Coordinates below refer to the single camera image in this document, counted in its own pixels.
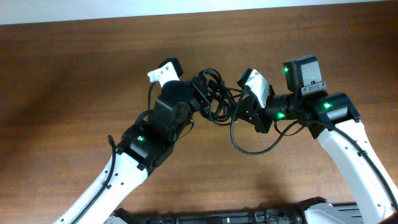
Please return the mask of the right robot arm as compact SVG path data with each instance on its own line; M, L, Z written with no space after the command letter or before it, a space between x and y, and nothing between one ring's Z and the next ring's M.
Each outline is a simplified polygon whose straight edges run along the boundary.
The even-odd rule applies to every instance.
M364 223L397 223L397 187L377 157L360 114L347 94L329 94L318 59L313 55L283 63L289 93L276 95L255 69L245 70L237 84L240 96L232 119L268 133L290 120L308 128L336 164Z

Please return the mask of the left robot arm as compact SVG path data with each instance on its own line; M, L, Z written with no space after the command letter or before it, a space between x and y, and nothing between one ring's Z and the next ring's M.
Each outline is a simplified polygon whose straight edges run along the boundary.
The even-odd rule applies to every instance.
M100 175L57 223L104 223L119 204L173 152L193 114L205 101L205 77L166 82L154 108L142 112L119 143L108 142L112 156Z

